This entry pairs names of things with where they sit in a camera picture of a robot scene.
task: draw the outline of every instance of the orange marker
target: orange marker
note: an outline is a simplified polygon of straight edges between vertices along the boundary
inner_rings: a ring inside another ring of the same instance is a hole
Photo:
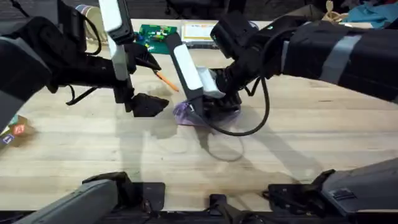
[[[157,76],[157,77],[159,77],[161,80],[163,80],[163,82],[166,82],[166,84],[168,84],[169,85],[169,87],[171,87],[174,91],[180,91],[179,89],[178,89],[178,87],[177,86],[175,86],[173,83],[171,83],[170,81],[168,81],[167,79],[166,79],[166,77],[164,77],[162,74],[161,74],[161,72],[159,72],[159,71],[154,71],[155,72],[155,75]]]

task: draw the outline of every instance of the black cable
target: black cable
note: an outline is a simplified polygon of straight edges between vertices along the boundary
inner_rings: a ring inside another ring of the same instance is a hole
[[[288,32],[293,32],[294,30],[295,30],[295,28],[294,28],[294,29],[286,29],[286,30],[282,30],[282,31],[276,33],[276,35],[273,35],[273,36],[267,41],[267,43],[265,44],[264,48],[263,48],[262,51],[261,51],[261,60],[260,60],[260,62],[261,62],[261,63],[264,62],[264,59],[265,59],[265,57],[266,57],[267,51],[269,50],[269,48],[271,47],[271,45],[272,45],[280,36],[282,36],[282,35],[284,35],[284,34],[286,34],[286,33],[288,33]],[[260,81],[261,81],[262,89],[263,89],[263,92],[264,92],[264,101],[265,101],[265,104],[266,104],[266,108],[265,108],[264,117],[262,118],[262,120],[261,120],[261,122],[259,123],[259,125],[257,125],[257,127],[253,128],[253,129],[250,130],[250,131],[245,131],[245,132],[241,132],[241,133],[234,133],[234,132],[227,131],[227,130],[224,130],[224,129],[221,129],[221,128],[215,126],[215,125],[212,124],[211,122],[207,121],[205,118],[203,118],[204,122],[205,122],[209,127],[213,128],[214,130],[216,130],[216,131],[218,131],[218,132],[220,132],[220,133],[229,135],[229,136],[248,136],[248,135],[250,135],[250,134],[254,134],[254,133],[256,133],[257,131],[259,131],[259,130],[265,125],[265,123],[267,122],[268,116],[269,116],[269,95],[268,95],[267,83],[266,83],[266,78],[265,78],[265,72],[266,72],[266,71],[265,71],[265,67],[262,66],[262,67],[260,68],[260,76],[259,76],[259,79],[260,79]]]
[[[86,53],[87,55],[98,55],[101,51],[102,51],[102,45],[101,45],[101,39],[100,39],[100,35],[98,34],[98,30],[97,27],[95,27],[95,25],[93,24],[93,22],[91,22],[85,15],[83,15],[83,18],[86,22],[89,23],[90,27],[93,29],[95,37],[97,38],[98,41],[98,48],[96,51],[94,51],[93,53]]]
[[[22,8],[21,4],[19,4],[19,2],[15,1],[15,0],[10,0],[12,6],[16,9],[18,9],[26,18],[29,18],[30,16],[28,15],[28,13],[26,13],[26,11]]]
[[[97,87],[91,87],[90,89],[86,90],[84,93],[82,93],[80,96],[75,98],[75,90],[71,85],[68,85],[72,91],[72,99],[69,102],[66,102],[68,106],[75,105],[80,102],[80,100],[84,99],[86,96],[88,96],[90,93],[94,92]]]
[[[259,82],[260,78],[257,78],[256,81],[254,82],[253,88],[251,88],[251,91],[247,86],[244,87],[244,90],[246,91],[246,93],[248,93],[249,96],[254,96],[257,90],[257,86],[259,85]]]

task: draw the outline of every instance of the chair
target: chair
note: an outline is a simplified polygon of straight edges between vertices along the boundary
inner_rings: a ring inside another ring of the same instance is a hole
[[[166,0],[166,3],[167,6],[165,13],[170,15],[171,9],[173,9],[178,14],[177,19],[188,19],[184,14],[185,9],[191,9],[192,11],[196,11],[197,9],[206,9],[207,17],[209,17],[211,8],[224,7],[224,0]]]

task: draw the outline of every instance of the wooden table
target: wooden table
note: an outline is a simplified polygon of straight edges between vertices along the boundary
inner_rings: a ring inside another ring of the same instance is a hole
[[[178,21],[133,20],[175,25]],[[218,50],[191,50],[197,65],[231,63]],[[181,88],[169,55],[155,56]],[[271,183],[311,182],[327,169],[354,169],[398,156],[398,106],[327,83],[292,77],[269,80],[271,115],[256,134],[234,138],[177,126],[172,110],[185,99],[138,68],[137,93],[170,100],[155,118],[133,118],[112,90],[95,91],[67,106],[69,88],[36,94],[19,112],[37,134],[22,147],[0,151],[0,210],[36,210],[92,175],[125,170],[133,181],[164,182],[166,210],[201,210],[222,193],[238,208],[268,210],[258,196]],[[76,88],[81,93],[86,88]],[[233,130],[251,129],[264,112],[263,96],[241,93],[243,113]]]

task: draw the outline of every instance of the circuit board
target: circuit board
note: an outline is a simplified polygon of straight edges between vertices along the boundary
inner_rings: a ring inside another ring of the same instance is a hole
[[[169,54],[169,50],[164,42],[165,38],[177,32],[176,27],[141,25],[139,32],[136,33],[136,42],[148,48],[148,52],[154,54]]]

